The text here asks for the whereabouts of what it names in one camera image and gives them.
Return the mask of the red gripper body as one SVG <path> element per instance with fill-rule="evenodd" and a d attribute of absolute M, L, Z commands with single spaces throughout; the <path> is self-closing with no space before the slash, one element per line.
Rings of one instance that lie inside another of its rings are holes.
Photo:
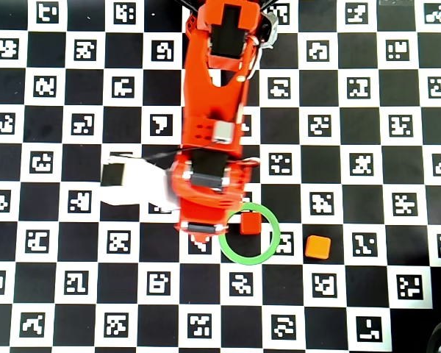
<path fill-rule="evenodd" d="M 179 152 L 171 167 L 171 187 L 179 200 L 175 228 L 188 235 L 224 233 L 257 167 L 258 157 L 236 158 L 214 150 Z"/>

